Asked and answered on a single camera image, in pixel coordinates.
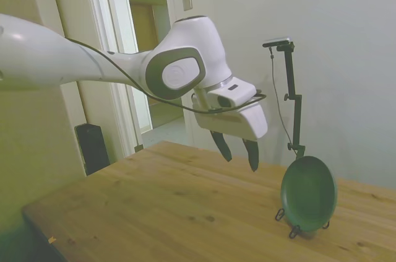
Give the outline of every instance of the black cable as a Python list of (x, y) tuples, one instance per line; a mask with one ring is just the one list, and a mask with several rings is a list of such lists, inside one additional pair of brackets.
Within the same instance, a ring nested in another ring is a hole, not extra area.
[(292, 146), (293, 143), (291, 142), (290, 135), (289, 135), (288, 131), (286, 130), (286, 126), (285, 126), (285, 123), (283, 122), (282, 114), (280, 112), (279, 97), (278, 97), (278, 92), (277, 92), (277, 86), (275, 85), (275, 76), (274, 76), (274, 72), (273, 72), (273, 70), (274, 70), (274, 68), (273, 68), (273, 58), (274, 58), (274, 56), (272, 54), (272, 48), (271, 47), (269, 48), (269, 50), (270, 50), (270, 53), (271, 53), (271, 63), (272, 63), (272, 84), (273, 84), (273, 89), (275, 91), (275, 96), (277, 96), (279, 117), (280, 117), (280, 121), (282, 122), (283, 129), (286, 132), (287, 138), (289, 139), (290, 145)]
[(193, 109), (193, 108), (190, 108), (190, 107), (186, 107), (184, 105), (173, 103), (171, 101), (163, 100), (161, 98), (157, 98), (156, 96), (150, 95), (148, 92), (146, 92), (142, 88), (142, 86), (140, 84), (138, 84), (131, 76), (129, 76), (129, 74), (127, 72), (125, 72), (112, 59), (110, 59), (107, 55), (102, 53), (100, 50), (97, 50), (96, 48), (94, 48), (94, 47), (92, 47), (90, 45), (87, 45), (85, 43), (82, 43), (80, 41), (77, 41), (77, 40), (73, 40), (73, 39), (70, 39), (70, 38), (66, 38), (66, 39), (68, 39), (69, 41), (74, 42), (76, 44), (82, 45), (82, 46), (84, 46), (86, 48), (89, 48), (90, 50), (95, 51), (96, 53), (98, 53), (99, 55), (101, 55), (102, 57), (107, 59), (115, 68), (117, 68), (122, 74), (124, 74), (136, 86), (136, 88), (138, 90), (140, 90), (143, 94), (145, 94), (146, 96), (150, 97), (151, 99), (154, 99), (156, 101), (159, 101), (159, 102), (162, 102), (162, 103), (165, 103), (165, 104), (169, 104), (169, 105), (172, 105), (172, 106), (175, 106), (175, 107), (179, 107), (179, 108), (182, 108), (182, 109), (185, 109), (185, 110), (188, 110), (188, 111), (192, 111), (194, 113), (201, 113), (201, 114), (204, 114), (204, 115), (214, 115), (216, 113), (229, 112), (229, 111), (241, 109), (241, 108), (246, 107), (248, 105), (252, 105), (253, 103), (256, 103), (256, 102), (261, 101), (261, 100), (266, 98), (266, 95), (257, 93), (257, 94), (254, 95), (255, 97), (258, 97), (257, 99), (255, 99), (253, 101), (250, 101), (248, 103), (244, 103), (244, 104), (242, 104), (240, 106), (237, 106), (237, 107), (232, 107), (232, 108), (227, 108), (227, 109), (214, 109), (214, 110), (209, 110), (209, 111), (196, 110), (196, 109)]

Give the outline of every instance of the black metal stand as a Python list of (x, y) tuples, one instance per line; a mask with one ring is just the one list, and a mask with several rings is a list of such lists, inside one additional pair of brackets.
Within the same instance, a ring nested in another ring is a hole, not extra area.
[[(277, 215), (275, 216), (275, 220), (279, 222), (280, 220), (282, 220), (284, 216), (285, 216), (285, 210), (281, 208), (278, 210)], [(327, 224), (322, 227), (322, 229), (327, 229), (329, 227), (330, 227), (330, 221), (328, 221)], [(294, 239), (301, 232), (302, 232), (301, 227), (299, 225), (295, 225), (291, 228), (291, 231), (289, 233), (289, 238)]]
[(294, 149), (297, 152), (297, 159), (304, 156), (305, 146), (299, 143), (299, 134), (301, 128), (301, 103), (303, 101), (302, 95), (296, 95), (295, 88), (295, 75), (293, 71), (293, 57), (292, 52), (295, 50), (295, 45), (291, 41), (288, 44), (283, 44), (277, 46), (277, 51), (283, 51), (285, 53), (286, 62), (286, 75), (287, 75), (287, 85), (289, 94), (285, 95), (286, 100), (295, 101), (295, 115), (294, 115), (294, 125), (293, 125), (293, 144), (288, 143), (287, 147), (289, 150)]

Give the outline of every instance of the wood grain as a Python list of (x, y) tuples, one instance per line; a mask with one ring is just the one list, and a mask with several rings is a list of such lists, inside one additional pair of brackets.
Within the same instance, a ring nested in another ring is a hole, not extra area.
[(24, 213), (72, 262), (396, 261), (396, 191), (342, 180), (330, 228), (290, 240), (284, 173), (162, 142)]

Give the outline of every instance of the baseboard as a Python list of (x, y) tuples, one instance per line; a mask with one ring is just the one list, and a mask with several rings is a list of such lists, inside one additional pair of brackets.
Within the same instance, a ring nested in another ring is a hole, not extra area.
[(146, 133), (151, 130), (151, 126), (148, 124), (147, 126), (144, 126), (143, 128), (140, 128), (140, 133)]

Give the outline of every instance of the black pole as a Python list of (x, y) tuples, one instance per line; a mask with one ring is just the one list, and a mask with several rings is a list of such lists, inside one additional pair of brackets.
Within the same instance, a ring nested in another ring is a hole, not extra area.
[(289, 94), (285, 95), (286, 100), (294, 100), (295, 101), (295, 114), (294, 114), (294, 123), (293, 123), (293, 143), (288, 143), (288, 148), (293, 149), (297, 152), (297, 159), (304, 156), (305, 146), (300, 145), (299, 143), (299, 135), (301, 130), (301, 107), (303, 96), (296, 95), (295, 88), (295, 75), (293, 70), (293, 56), (292, 52), (295, 50), (295, 45), (291, 41), (287, 44), (282, 44), (277, 46), (277, 51), (283, 51), (285, 53), (285, 64), (286, 64), (286, 76), (287, 76), (287, 86), (289, 90)]
[(288, 48), (285, 50), (285, 62), (286, 62), (286, 75), (287, 75), (287, 86), (289, 88), (289, 99), (294, 100), (296, 95), (296, 88), (295, 88), (295, 74), (293, 71), (293, 57), (291, 53), (293, 50)]

